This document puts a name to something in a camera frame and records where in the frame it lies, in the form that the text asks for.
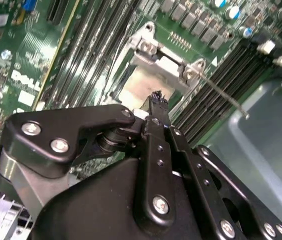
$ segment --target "blue capacitor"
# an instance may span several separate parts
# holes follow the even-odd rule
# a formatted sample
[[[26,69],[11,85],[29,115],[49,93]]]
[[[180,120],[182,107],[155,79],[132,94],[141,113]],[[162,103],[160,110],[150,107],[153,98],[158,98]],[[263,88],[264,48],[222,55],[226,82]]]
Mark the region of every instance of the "blue capacitor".
[[[23,9],[26,12],[31,12],[35,9],[35,5],[36,5],[36,0],[26,0],[24,5],[23,5]]]

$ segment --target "black mechanical arm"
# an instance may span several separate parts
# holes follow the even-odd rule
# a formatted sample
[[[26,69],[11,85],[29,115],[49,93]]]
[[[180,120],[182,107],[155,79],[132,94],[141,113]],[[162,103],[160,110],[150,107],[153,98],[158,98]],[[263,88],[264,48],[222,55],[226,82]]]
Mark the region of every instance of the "black mechanical arm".
[[[0,191],[32,240],[282,240],[282,222],[206,147],[192,150],[153,93],[121,105],[18,113],[0,143]],[[72,166],[125,159],[69,187]]]

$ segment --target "motherboard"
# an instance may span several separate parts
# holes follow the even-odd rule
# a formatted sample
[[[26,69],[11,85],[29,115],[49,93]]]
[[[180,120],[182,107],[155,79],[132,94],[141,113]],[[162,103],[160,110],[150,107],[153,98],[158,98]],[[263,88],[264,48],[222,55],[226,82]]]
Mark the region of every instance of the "motherboard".
[[[195,144],[274,68],[282,0],[0,0],[0,130],[17,112],[133,109],[161,90]]]

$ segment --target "bolt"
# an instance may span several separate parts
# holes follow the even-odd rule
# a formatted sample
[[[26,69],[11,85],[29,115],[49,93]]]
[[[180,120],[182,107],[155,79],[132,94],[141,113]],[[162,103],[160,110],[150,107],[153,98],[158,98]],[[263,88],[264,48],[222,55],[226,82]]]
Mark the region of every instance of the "bolt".
[[[274,231],[274,228],[269,224],[269,223],[265,223],[264,224],[265,230],[266,232],[271,236],[271,237],[276,237],[276,233]]]
[[[282,234],[282,226],[281,225],[276,225],[276,228]]]
[[[175,132],[175,134],[178,135],[178,136],[182,135],[181,132],[180,132],[178,129],[176,129],[176,128],[174,129],[174,132]]]
[[[29,136],[36,136],[39,135],[41,132],[40,126],[32,122],[23,124],[21,129],[26,135]]]
[[[57,153],[66,153],[69,150],[69,145],[63,139],[55,139],[51,142],[51,148]]]
[[[122,110],[122,113],[123,113],[124,116],[126,116],[128,118],[131,117],[131,113],[130,113],[130,111],[128,109]]]
[[[155,123],[156,125],[160,125],[160,121],[157,118],[152,118],[153,123]]]
[[[209,155],[209,152],[205,148],[202,148],[202,152],[204,153],[204,155]]]
[[[10,50],[4,50],[3,52],[1,52],[1,58],[3,60],[9,60],[12,56],[12,53]]]
[[[156,196],[153,198],[153,206],[159,214],[167,214],[169,211],[169,206],[167,202],[160,196]]]
[[[228,221],[222,220],[221,221],[221,228],[222,228],[223,232],[225,233],[225,235],[228,236],[229,238],[233,239],[235,237],[234,228],[232,227],[232,225]]]

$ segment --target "silver screw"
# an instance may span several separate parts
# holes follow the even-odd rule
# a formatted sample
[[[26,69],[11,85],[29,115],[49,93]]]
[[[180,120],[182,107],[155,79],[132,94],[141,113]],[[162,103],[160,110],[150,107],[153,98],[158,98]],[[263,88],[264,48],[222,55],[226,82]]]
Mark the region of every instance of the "silver screw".
[[[153,123],[160,125],[160,121],[157,118],[152,118]]]
[[[160,196],[156,196],[153,198],[153,206],[159,214],[167,214],[169,211],[169,206],[167,202]]]
[[[3,60],[9,60],[12,56],[12,53],[10,50],[4,50],[3,52],[1,52],[1,58]]]
[[[209,155],[209,152],[205,148],[202,148],[202,152],[204,153],[204,155]]]
[[[66,153],[69,150],[69,145],[63,139],[55,139],[51,142],[51,148],[57,153]]]
[[[182,133],[181,133],[178,129],[176,129],[176,128],[174,129],[174,132],[175,132],[175,134],[178,135],[178,136],[182,135]]]
[[[276,225],[276,228],[282,234],[282,226],[281,225]]]
[[[271,237],[276,237],[276,233],[274,231],[274,228],[269,224],[269,223],[265,223],[264,224],[264,228],[266,230],[266,232],[271,236]]]
[[[124,116],[126,116],[126,117],[128,117],[128,118],[130,118],[130,117],[131,117],[131,113],[130,113],[130,111],[129,111],[129,110],[127,110],[127,109],[122,110],[122,113],[123,113],[123,115],[124,115]]]
[[[22,125],[21,127],[22,131],[29,136],[36,136],[39,135],[41,132],[41,128],[38,124],[32,123],[32,122],[27,122]]]
[[[225,233],[225,235],[228,236],[229,238],[233,239],[235,237],[234,228],[232,227],[232,225],[228,221],[222,220],[221,221],[221,228],[222,228],[223,232]]]

